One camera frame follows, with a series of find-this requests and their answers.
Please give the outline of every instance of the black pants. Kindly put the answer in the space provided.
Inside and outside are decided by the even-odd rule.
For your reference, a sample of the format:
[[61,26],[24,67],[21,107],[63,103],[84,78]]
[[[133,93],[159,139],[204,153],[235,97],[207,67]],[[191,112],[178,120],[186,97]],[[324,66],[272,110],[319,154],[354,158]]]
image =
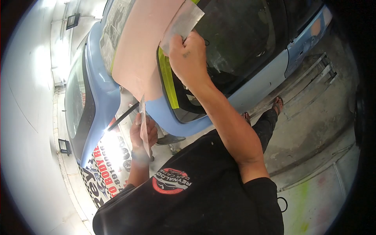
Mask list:
[[[260,119],[256,122],[252,128],[256,132],[260,139],[262,152],[265,153],[266,147],[268,146],[269,140],[273,135],[274,128],[278,120],[277,112],[274,109],[269,109],[265,111]],[[206,135],[218,135],[217,130],[212,130]]]

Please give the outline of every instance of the auto body repair sign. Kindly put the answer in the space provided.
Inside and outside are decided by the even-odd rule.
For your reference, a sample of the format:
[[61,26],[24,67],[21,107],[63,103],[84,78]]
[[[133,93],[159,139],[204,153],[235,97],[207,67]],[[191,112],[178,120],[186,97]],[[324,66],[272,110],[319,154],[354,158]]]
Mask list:
[[120,135],[112,135],[112,138],[103,137],[99,141],[87,167],[79,167],[82,179],[97,208],[127,185],[130,161],[124,139]]

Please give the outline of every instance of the shirt logo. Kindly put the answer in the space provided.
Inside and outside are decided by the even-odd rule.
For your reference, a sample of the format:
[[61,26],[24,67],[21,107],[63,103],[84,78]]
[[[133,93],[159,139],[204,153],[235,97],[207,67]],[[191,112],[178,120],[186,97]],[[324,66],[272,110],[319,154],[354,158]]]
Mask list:
[[153,188],[162,194],[177,194],[192,184],[189,179],[183,171],[164,168],[153,176]]

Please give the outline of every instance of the sheet metal scraper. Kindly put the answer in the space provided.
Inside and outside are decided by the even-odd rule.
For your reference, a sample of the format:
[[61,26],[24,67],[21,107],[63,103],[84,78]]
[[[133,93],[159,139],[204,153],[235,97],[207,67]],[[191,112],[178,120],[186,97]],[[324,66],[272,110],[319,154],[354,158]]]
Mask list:
[[176,15],[168,25],[163,38],[159,44],[165,54],[170,53],[170,40],[175,34],[182,36],[186,40],[188,34],[204,16],[204,12],[192,2],[185,0]]

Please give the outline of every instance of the foot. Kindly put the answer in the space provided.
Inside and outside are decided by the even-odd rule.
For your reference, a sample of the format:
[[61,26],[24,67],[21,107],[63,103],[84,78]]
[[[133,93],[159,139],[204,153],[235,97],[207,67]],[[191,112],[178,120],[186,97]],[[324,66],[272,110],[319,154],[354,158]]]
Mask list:
[[247,112],[243,113],[241,116],[244,118],[246,122],[248,122],[248,124],[251,125],[251,118],[249,117],[249,114]]
[[281,98],[279,98],[278,96],[274,99],[274,102],[273,102],[273,106],[272,106],[272,109],[274,109],[277,113],[277,115],[280,114],[280,111],[282,110],[283,108],[283,102],[281,100]]

